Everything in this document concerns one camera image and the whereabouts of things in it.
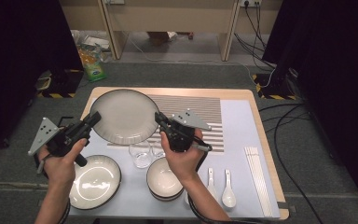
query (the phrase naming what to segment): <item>wooden table edge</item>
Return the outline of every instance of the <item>wooden table edge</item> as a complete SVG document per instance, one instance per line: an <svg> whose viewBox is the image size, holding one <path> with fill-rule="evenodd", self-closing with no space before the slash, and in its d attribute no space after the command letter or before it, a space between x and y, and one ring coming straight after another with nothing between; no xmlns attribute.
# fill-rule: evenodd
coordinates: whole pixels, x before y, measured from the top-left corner
<svg viewBox="0 0 358 224"><path fill-rule="evenodd" d="M252 109L252 113L255 119L255 126L257 128L258 135L260 137L261 146L263 148L264 157L268 165L268 171L272 182L272 187L275 192L277 202L286 203L283 195L281 182L278 177L278 173L275 168L274 160L272 159L271 150L269 148L269 142L267 140L266 133L264 131L263 123L258 113L257 105L255 103L255 97L249 90L238 89L188 89L188 88L137 88L137 87L96 87L92 90L85 109L81 118L83 119L90 112L90 106L92 100L98 98L102 94L108 91L114 91L119 89L128 89L142 92L143 94L155 94L155 95L178 95L178 96L196 96L196 97L216 97L222 100L248 100ZM287 208L280 208L281 217L279 220L285 220L289 218L289 210Z"/></svg>

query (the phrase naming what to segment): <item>wall socket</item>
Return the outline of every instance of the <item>wall socket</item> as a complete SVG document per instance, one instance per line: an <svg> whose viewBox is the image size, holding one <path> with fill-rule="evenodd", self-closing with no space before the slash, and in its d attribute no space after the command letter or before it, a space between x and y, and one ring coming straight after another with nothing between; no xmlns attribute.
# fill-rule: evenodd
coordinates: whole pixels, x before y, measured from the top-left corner
<svg viewBox="0 0 358 224"><path fill-rule="evenodd" d="M125 4L124 0L105 0L105 3L107 5L123 5L123 4Z"/></svg>
<svg viewBox="0 0 358 224"><path fill-rule="evenodd" d="M241 7L245 7L245 1L246 0L241 0ZM249 2L249 6L248 7L256 7L257 4L259 6L261 6L261 0L247 0Z"/></svg>

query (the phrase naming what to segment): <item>chopsticks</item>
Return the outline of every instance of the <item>chopsticks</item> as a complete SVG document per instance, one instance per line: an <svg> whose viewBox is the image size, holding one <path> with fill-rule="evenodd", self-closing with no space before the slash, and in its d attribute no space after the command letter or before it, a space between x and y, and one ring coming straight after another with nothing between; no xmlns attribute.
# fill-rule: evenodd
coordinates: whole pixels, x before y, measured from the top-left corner
<svg viewBox="0 0 358 224"><path fill-rule="evenodd" d="M271 204L269 202L269 194L267 193L266 180L261 168L260 157L257 147L245 147L246 158L251 169L251 173L255 182L258 200L260 201L264 217L272 217Z"/></svg>

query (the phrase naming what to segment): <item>ceramic spoon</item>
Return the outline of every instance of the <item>ceramic spoon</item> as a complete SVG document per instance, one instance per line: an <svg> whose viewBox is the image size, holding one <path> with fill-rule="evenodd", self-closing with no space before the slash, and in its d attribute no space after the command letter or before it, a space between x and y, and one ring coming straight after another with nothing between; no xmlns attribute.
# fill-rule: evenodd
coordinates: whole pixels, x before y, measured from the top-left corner
<svg viewBox="0 0 358 224"><path fill-rule="evenodd" d="M208 174L209 174L209 181L208 181L208 191L212 194L212 196L214 197L214 199L217 201L217 193L216 193L216 189L214 188L214 183L213 183L213 169L209 168L208 169Z"/></svg>
<svg viewBox="0 0 358 224"><path fill-rule="evenodd" d="M237 200L234 196L234 192L231 188L231 173L229 170L226 170L226 188L223 192L222 201L223 204L227 207L234 207L237 203Z"/></svg>

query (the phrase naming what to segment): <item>human hand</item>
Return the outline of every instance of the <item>human hand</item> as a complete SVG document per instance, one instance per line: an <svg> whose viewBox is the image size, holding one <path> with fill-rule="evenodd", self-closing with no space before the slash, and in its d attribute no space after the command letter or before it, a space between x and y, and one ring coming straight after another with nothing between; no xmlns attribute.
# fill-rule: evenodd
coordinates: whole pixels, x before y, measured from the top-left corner
<svg viewBox="0 0 358 224"><path fill-rule="evenodd" d="M44 169L50 186L72 187L76 177L74 162L86 143L87 139L80 139L64 157L50 157L46 160ZM39 160L42 161L48 154L48 147L42 146L38 155Z"/></svg>
<svg viewBox="0 0 358 224"><path fill-rule="evenodd" d="M160 134L161 146L164 149L165 157L179 181L184 184L186 181L198 178L196 168L204 152L194 147L190 147L185 152L174 152L170 148L170 143L165 132ZM199 139L202 139L202 131L200 129L195 130L195 135Z"/></svg>

